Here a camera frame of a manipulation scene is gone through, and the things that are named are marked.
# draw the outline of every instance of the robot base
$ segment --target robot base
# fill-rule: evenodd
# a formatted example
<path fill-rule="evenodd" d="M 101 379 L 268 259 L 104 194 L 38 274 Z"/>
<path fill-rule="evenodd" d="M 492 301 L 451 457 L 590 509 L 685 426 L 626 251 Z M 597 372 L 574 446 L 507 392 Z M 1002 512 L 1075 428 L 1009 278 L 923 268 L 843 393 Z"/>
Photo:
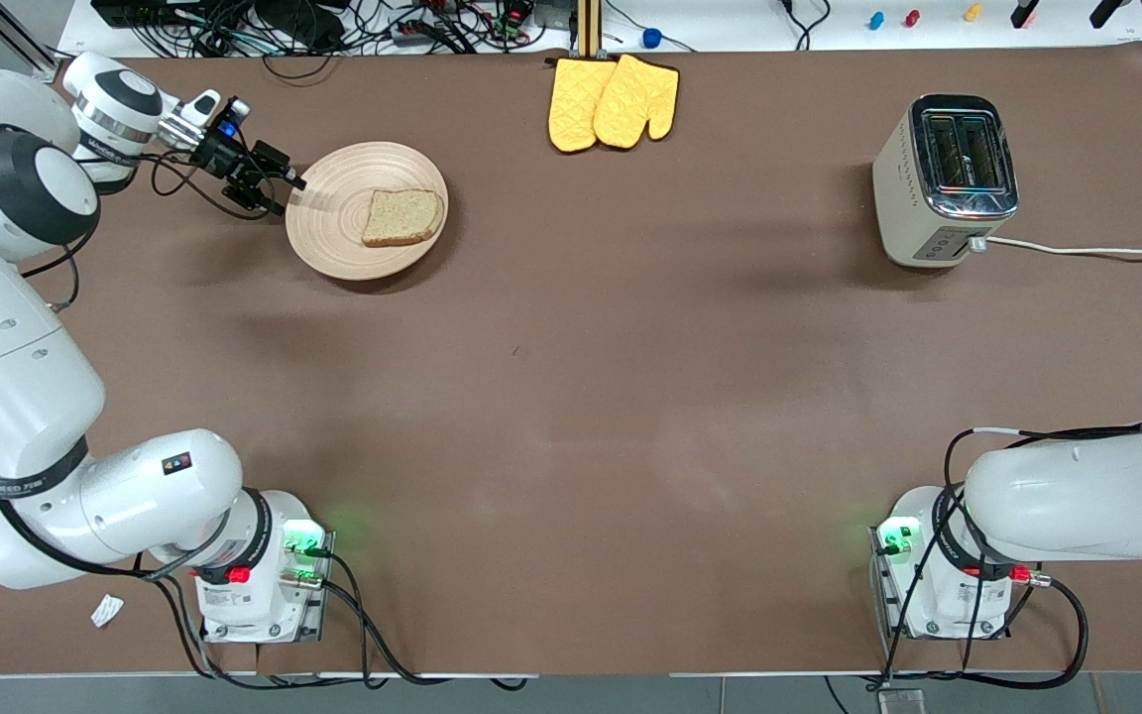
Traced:
<path fill-rule="evenodd" d="M 272 510 L 271 534 L 267 551 L 250 568 L 249 580 L 214 586 L 196 578 L 206 642 L 271 644 L 320 639 L 327 591 L 319 583 L 329 577 L 332 561 L 307 557 L 291 547 L 303 546 L 307 538 L 314 547 L 331 548 L 335 534 L 323 532 L 303 502 L 290 494 L 264 491 L 262 496 Z"/>
<path fill-rule="evenodd" d="M 893 628 L 901 619 L 906 593 L 915 580 L 916 568 L 933 539 L 933 505 L 940 492 L 940 487 L 911 489 L 898 499 L 892 515 L 884 523 L 870 529 L 870 587 L 875 593 L 875 618 L 883 637 L 893 636 Z M 901 553 L 884 552 L 892 546 L 900 547 Z M 978 578 L 951 565 L 939 546 L 934 546 L 933 551 L 927 557 L 923 578 L 915 586 L 901 634 L 911 639 L 966 639 L 972 624 Z M 1010 604 L 1011 579 L 987 580 L 981 586 L 981 605 L 978 623 L 972 628 L 973 639 L 1000 634 Z"/>

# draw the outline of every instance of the bread slice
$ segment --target bread slice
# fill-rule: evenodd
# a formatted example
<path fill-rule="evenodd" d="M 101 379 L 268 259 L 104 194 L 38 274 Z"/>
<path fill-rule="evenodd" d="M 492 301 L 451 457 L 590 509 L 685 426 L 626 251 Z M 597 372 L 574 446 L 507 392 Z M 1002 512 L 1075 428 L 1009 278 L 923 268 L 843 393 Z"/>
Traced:
<path fill-rule="evenodd" d="M 375 191 L 361 240 L 369 248 L 417 244 L 443 225 L 443 199 L 433 191 Z"/>

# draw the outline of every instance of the wooden plate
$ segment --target wooden plate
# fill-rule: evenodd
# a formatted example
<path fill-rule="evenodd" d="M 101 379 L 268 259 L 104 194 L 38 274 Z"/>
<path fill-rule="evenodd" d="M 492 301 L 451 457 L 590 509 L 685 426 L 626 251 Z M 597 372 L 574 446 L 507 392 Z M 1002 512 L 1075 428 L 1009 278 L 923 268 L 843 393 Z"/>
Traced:
<path fill-rule="evenodd" d="M 341 280 L 372 280 L 411 266 L 440 240 L 399 248 L 369 248 L 361 236 L 377 190 L 425 188 L 443 200 L 448 220 L 448 185 L 420 151 L 389 141 L 369 141 L 339 149 L 314 162 L 303 178 L 305 191 L 293 191 L 284 214 L 289 242 L 305 264 Z"/>

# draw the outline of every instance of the oven mitt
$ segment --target oven mitt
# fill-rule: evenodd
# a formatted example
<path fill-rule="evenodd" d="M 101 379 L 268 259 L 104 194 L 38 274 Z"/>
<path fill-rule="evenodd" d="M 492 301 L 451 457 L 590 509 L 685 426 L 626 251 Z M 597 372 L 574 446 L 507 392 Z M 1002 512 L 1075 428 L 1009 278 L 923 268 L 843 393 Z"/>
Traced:
<path fill-rule="evenodd" d="M 558 59 L 549 103 L 549 141 L 570 154 L 594 145 L 593 117 L 616 63 L 595 59 Z"/>
<path fill-rule="evenodd" d="M 564 63 L 558 63 L 562 69 Z M 593 131 L 603 144 L 632 149 L 643 138 L 650 122 L 650 137 L 662 139 L 673 130 L 676 113 L 676 70 L 644 63 L 625 55 L 616 66 L 611 81 L 602 90 L 602 101 L 593 118 Z"/>

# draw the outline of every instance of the brown table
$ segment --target brown table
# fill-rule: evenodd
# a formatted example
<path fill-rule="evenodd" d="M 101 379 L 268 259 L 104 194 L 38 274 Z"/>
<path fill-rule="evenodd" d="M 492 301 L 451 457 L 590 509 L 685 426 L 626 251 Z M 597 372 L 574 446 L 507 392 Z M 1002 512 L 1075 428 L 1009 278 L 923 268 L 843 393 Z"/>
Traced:
<path fill-rule="evenodd" d="M 878 667 L 867 526 L 938 483 L 966 426 L 1142 417 L 1142 264 L 992 248 L 901 270 L 869 163 L 916 95 L 980 94 L 1023 198 L 1005 235 L 1142 244 L 1142 47 L 665 61 L 683 72 L 673 135 L 576 157 L 545 136 L 539 57 L 337 61 L 305 89 L 254 61 L 136 63 L 176 94 L 239 94 L 246 135 L 303 167 L 416 146 L 453 209 L 420 264 L 345 284 L 278 222 L 144 179 L 105 200 L 64 314 L 108 385 L 93 450 L 225 434 L 250 484 L 339 532 L 413 669 Z M 959 474 L 1002 443 L 965 448 Z M 1091 613 L 1087 667 L 1142 669 L 1142 563 L 1051 572 Z M 151 592 L 107 633 L 72 624 L 107 587 L 0 588 L 0 615 L 17 609 L 0 671 L 183 668 Z M 1059 668 L 1071 628 L 1043 593 L 974 665 Z M 259 648 L 258 666 L 355 671 L 356 642 L 335 609 L 324 642 Z"/>

